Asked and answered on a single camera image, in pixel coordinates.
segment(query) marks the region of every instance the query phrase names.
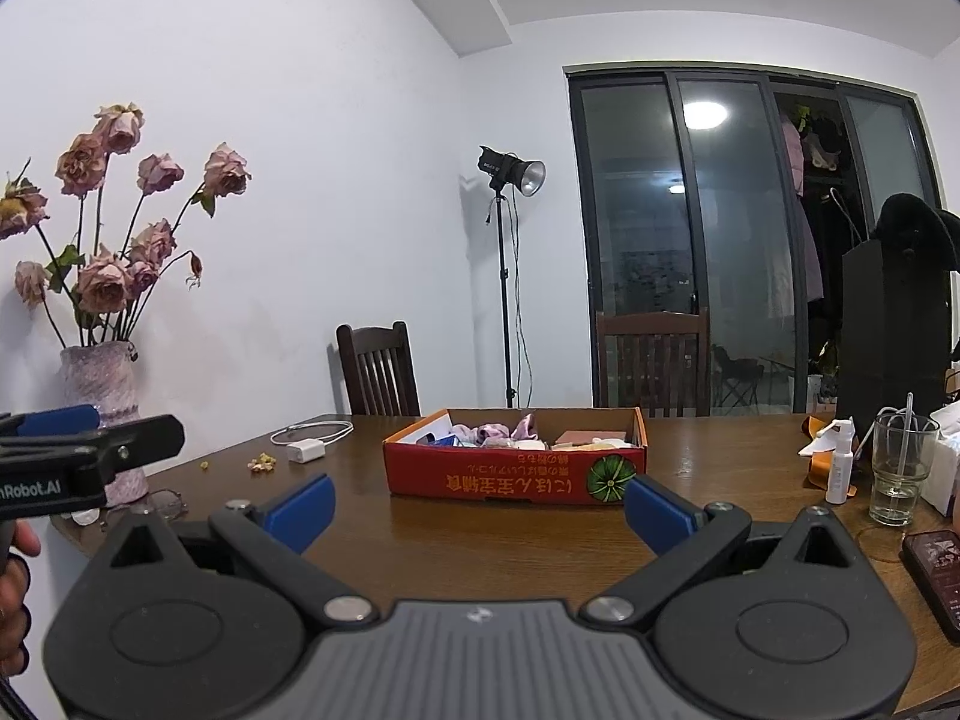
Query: light stand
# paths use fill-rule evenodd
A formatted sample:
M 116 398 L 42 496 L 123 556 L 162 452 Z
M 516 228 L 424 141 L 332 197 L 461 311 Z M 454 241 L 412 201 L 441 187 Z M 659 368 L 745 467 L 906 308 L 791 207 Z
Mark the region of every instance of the light stand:
M 503 252 L 503 212 L 500 204 L 506 198 L 497 191 L 493 199 L 496 203 L 496 240 L 500 247 L 500 309 L 503 314 L 503 367 L 507 378 L 507 408 L 514 408 L 514 395 L 517 391 L 514 389 L 510 368 L 510 322 L 507 319 L 507 279 L 510 277 L 510 271 L 507 270 L 506 258 Z
M 503 188 L 512 184 L 520 189 L 520 194 L 531 196 L 544 184 L 546 167 L 543 162 L 522 162 L 515 154 L 501 154 L 486 146 L 483 149 L 477 167 L 491 175 L 490 188 L 496 193 L 493 202 L 496 203 L 496 240 L 500 249 L 500 309 L 503 314 L 503 367 L 507 381 L 507 408 L 514 408 L 514 389 L 510 367 L 510 319 L 507 313 L 507 279 L 510 271 L 507 270 L 506 256 L 503 250 L 503 211 L 502 204 L 507 201 L 503 196 Z

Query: dried rose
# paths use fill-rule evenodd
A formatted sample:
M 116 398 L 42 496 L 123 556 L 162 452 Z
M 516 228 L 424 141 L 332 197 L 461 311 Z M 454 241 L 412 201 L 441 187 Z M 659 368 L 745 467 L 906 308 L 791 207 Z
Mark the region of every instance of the dried rose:
M 18 262 L 13 274 L 13 288 L 30 308 L 43 302 L 47 286 L 47 271 L 40 263 Z
M 107 153 L 99 135 L 83 133 L 73 139 L 70 148 L 56 161 L 54 175 L 62 179 L 63 194 L 81 196 L 99 189 L 107 172 Z
M 128 257 L 131 262 L 146 262 L 159 268 L 175 248 L 176 241 L 170 223 L 162 218 L 157 223 L 148 224 L 131 241 Z
M 100 253 L 77 274 L 80 308 L 90 314 L 120 311 L 130 299 L 130 276 L 116 256 L 100 245 Z
M 137 260 L 130 264 L 127 275 L 130 276 L 130 297 L 136 299 L 157 283 L 160 271 L 152 263 Z
M 207 197 L 243 194 L 247 189 L 247 161 L 226 143 L 220 143 L 203 166 L 203 189 Z
M 137 172 L 140 177 L 136 185 L 143 190 L 143 194 L 167 191 L 184 177 L 184 169 L 173 161 L 170 154 L 151 154 L 140 163 Z
M 24 177 L 8 181 L 0 199 L 0 241 L 11 235 L 26 232 L 49 218 L 44 206 L 46 197 Z
M 101 105 L 100 112 L 93 116 L 99 119 L 93 132 L 103 138 L 107 153 L 126 154 L 140 142 L 143 111 L 135 103 L 109 107 Z
M 200 285 L 200 276 L 203 275 L 203 263 L 193 251 L 190 252 L 190 272 L 193 275 L 187 277 L 186 283 L 187 288 L 192 290 Z

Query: white wall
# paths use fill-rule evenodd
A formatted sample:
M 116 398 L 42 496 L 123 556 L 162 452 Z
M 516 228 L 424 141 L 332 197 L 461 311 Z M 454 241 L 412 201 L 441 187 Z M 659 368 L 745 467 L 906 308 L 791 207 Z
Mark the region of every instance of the white wall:
M 341 322 L 405 319 L 421 407 L 475 405 L 457 59 L 411 1 L 6 0 L 0 34 L 26 52 L 5 62 L 0 169 L 32 156 L 59 245 L 77 204 L 59 194 L 56 158 L 99 104 L 134 100 L 146 116 L 141 146 L 110 169 L 112 247 L 140 158 L 170 151 L 187 172 L 147 199 L 143 221 L 174 218 L 220 141 L 248 159 L 246 194 L 213 221 L 191 209 L 178 234 L 203 257 L 203 287 L 189 293 L 185 270 L 168 279 L 134 338 L 141 410 L 184 420 L 184 458 L 344 410 L 330 362 Z M 56 338 L 13 293 L 20 259 L 45 261 L 35 234 L 0 242 L 0 408 L 11 410 L 59 401 Z M 56 315 L 68 328 L 65 304 Z M 35 657 L 16 685 L 52 720 L 40 640 L 82 563 L 55 533 L 45 541 L 29 599 Z
M 960 40 L 947 46 L 934 58 L 934 67 L 943 90 L 943 102 L 928 110 L 926 117 L 931 130 L 936 132 L 935 145 L 941 156 L 938 164 L 940 177 L 945 187 L 952 187 L 953 194 L 946 193 L 946 201 L 954 213 L 960 213 Z M 960 335 L 960 275 L 954 274 L 950 283 L 953 288 L 953 337 Z
M 472 266 L 480 402 L 502 401 L 496 237 L 483 228 L 491 192 L 477 178 L 477 143 L 546 162 L 544 187 L 520 201 L 523 324 L 534 403 L 592 403 L 587 262 L 563 66 L 597 62 L 755 63 L 838 74 L 920 96 L 935 149 L 955 142 L 930 59 L 834 28 L 727 13 L 643 12 L 546 20 L 512 28 L 511 46 L 461 60 L 461 196 Z M 952 153 L 946 151 L 944 160 Z M 944 173 L 947 198 L 960 175 Z

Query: charging cable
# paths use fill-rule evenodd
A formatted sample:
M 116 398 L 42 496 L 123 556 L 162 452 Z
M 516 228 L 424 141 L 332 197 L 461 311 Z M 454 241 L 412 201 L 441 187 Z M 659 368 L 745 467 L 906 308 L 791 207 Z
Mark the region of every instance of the charging cable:
M 352 422 L 342 422 L 340 420 L 333 420 L 330 422 L 298 422 L 296 425 L 288 425 L 283 428 L 283 430 L 278 430 L 274 435 L 270 436 L 270 443 L 274 446 L 287 446 L 291 443 L 296 442 L 285 442 L 284 440 L 279 440 L 280 436 L 283 436 L 286 433 L 291 433 L 294 430 L 304 430 L 306 428 L 314 427 L 335 427 L 340 428 L 338 431 L 334 432 L 330 436 L 320 436 L 318 440 L 323 442 L 325 445 L 330 446 L 333 442 L 339 442 L 339 440 L 344 439 L 353 432 L 353 423 Z

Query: human hand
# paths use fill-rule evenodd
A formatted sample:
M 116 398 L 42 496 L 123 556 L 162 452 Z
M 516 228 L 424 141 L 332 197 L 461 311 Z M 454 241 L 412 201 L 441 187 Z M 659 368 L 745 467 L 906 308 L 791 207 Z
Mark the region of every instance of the human hand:
M 16 522 L 11 546 L 29 557 L 40 555 L 40 539 L 26 520 Z M 31 624 L 30 610 L 23 604 L 28 589 L 27 562 L 11 553 L 6 570 L 0 574 L 0 674 L 4 677 L 22 674 L 30 664 L 30 654 L 23 646 Z

